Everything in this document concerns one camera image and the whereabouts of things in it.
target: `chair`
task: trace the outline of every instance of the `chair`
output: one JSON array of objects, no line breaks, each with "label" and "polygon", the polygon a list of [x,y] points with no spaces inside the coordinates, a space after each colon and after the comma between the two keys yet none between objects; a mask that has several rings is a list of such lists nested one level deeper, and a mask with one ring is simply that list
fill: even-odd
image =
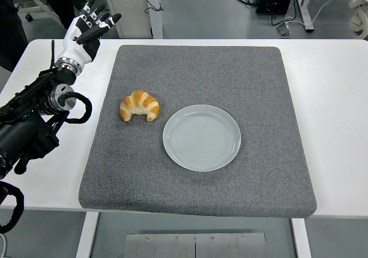
[{"label": "chair", "polygon": [[48,6],[47,0],[13,0],[16,7],[19,9],[19,13],[25,13],[25,19],[27,21],[32,21],[33,17],[31,13],[33,12],[46,12],[50,17],[52,17],[59,25],[62,25],[58,15],[52,11],[51,7]]}]

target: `black robotic arm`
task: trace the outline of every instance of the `black robotic arm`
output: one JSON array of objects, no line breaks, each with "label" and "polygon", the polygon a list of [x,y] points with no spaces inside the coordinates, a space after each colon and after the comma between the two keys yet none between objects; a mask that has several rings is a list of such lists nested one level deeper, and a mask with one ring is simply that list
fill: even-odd
[{"label": "black robotic arm", "polygon": [[[63,40],[64,50],[52,67],[41,71],[38,78],[20,93],[16,93],[6,105],[0,108],[0,179],[9,171],[23,174],[31,159],[42,158],[59,146],[57,132],[64,122],[82,124],[92,112],[88,98],[73,91],[71,85],[83,71],[85,64],[94,60],[99,40],[120,18],[120,14],[104,14],[102,5],[91,11],[94,0],[82,9],[70,25]],[[80,119],[69,119],[69,111],[76,100],[82,101],[86,112]],[[42,115],[52,115],[45,121]],[[12,219],[0,225],[0,233],[11,230],[19,220],[24,209],[22,192],[7,183],[0,182],[0,203],[7,195],[17,198]]]}]

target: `bread roll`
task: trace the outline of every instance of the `bread roll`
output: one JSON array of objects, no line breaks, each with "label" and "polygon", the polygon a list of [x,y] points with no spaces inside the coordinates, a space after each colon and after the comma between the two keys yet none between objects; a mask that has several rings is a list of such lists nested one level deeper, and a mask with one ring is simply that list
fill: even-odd
[{"label": "bread roll", "polygon": [[146,114],[147,121],[151,122],[157,117],[159,111],[160,106],[156,98],[144,90],[136,90],[121,101],[119,114],[124,121],[129,121],[132,114]]}]

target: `floor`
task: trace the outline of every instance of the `floor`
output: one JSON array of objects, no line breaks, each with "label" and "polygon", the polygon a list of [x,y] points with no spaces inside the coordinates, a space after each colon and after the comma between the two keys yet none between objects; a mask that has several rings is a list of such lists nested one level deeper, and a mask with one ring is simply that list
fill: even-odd
[{"label": "floor", "polygon": [[[329,0],[311,0],[313,18]],[[95,4],[106,0],[96,0]],[[349,0],[333,0],[323,7],[313,23],[315,31],[307,33],[299,23],[289,24],[292,37],[285,38],[355,38],[348,29],[354,10]],[[164,38],[281,38],[270,16],[255,14],[236,0],[162,0]],[[33,13],[23,27],[32,41],[38,38],[64,38],[65,29],[45,13]],[[287,16],[294,16],[289,7]],[[285,16],[275,16],[274,22]],[[296,20],[301,21],[297,11]],[[118,38],[111,29],[104,38]],[[0,68],[0,91],[11,73]],[[9,219],[11,211],[0,210],[0,218]],[[74,257],[85,213],[25,211],[19,224],[7,233],[6,257]],[[307,219],[313,258],[363,258],[368,253],[365,220]],[[125,235],[145,232],[265,232],[271,238],[271,257],[296,257],[290,222],[286,219],[203,218],[185,215],[101,213],[91,257],[123,257]]]}]

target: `ceramic plate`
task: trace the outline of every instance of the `ceramic plate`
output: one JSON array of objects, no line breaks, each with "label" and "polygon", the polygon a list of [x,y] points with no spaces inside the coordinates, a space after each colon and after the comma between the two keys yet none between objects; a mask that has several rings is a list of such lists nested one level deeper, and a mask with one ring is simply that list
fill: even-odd
[{"label": "ceramic plate", "polygon": [[186,169],[220,169],[236,156],[240,130],[235,120],[218,107],[194,105],[177,111],[163,130],[167,154]]}]

